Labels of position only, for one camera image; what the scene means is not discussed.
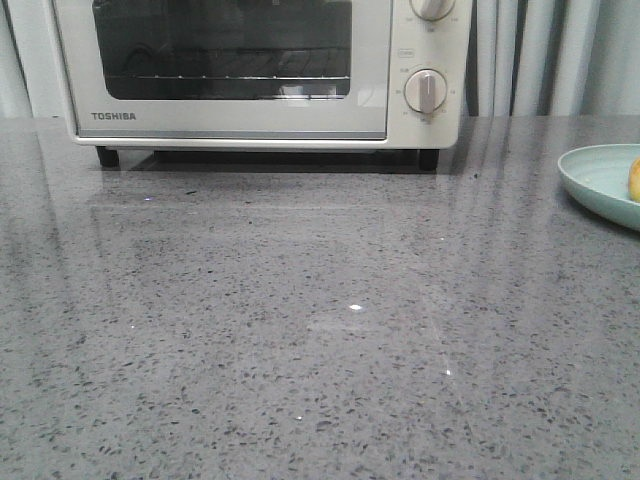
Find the oven foot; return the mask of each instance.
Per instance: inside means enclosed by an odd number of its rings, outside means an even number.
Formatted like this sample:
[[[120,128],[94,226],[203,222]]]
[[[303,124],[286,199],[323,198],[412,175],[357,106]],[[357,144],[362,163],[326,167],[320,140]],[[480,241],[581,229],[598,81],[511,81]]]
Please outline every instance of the oven foot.
[[[440,150],[420,149],[417,151],[418,169],[423,172],[433,172],[438,168]]]
[[[107,150],[106,147],[96,147],[100,165],[105,168],[113,168],[120,165],[120,158],[117,150]]]

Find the curtain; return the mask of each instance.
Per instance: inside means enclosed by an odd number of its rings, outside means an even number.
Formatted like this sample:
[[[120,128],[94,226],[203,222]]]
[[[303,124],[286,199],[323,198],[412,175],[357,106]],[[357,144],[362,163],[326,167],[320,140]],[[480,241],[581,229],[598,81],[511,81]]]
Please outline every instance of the curtain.
[[[0,2],[0,118],[29,117],[31,106],[16,55],[9,18]]]
[[[470,115],[640,114],[637,0],[476,0]]]
[[[43,1],[0,0],[0,118],[64,115]],[[640,1],[473,8],[469,115],[640,114]]]

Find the oven dial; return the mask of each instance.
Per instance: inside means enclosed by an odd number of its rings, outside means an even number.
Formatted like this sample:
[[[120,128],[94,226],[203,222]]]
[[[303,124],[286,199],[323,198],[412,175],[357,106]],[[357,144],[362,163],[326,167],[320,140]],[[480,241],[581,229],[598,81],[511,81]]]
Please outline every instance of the oven dial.
[[[416,112],[429,115],[444,103],[447,97],[447,82],[435,70],[420,70],[414,73],[404,86],[404,97]]]
[[[449,15],[454,3],[455,0],[411,0],[416,15],[432,22]]]

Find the oven glass door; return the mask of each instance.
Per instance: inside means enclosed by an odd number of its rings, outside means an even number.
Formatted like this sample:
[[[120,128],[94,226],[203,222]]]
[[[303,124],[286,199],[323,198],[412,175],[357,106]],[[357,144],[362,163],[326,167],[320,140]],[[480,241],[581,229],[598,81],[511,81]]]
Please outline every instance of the oven glass door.
[[[386,136],[391,0],[56,0],[81,136]]]

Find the white toaster oven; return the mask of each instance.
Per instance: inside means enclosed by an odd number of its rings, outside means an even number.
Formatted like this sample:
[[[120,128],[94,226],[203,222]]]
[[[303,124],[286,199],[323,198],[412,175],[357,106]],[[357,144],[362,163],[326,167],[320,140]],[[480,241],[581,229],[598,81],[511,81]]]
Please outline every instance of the white toaster oven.
[[[69,133],[103,166],[124,148],[424,165],[458,137],[472,0],[44,2]]]

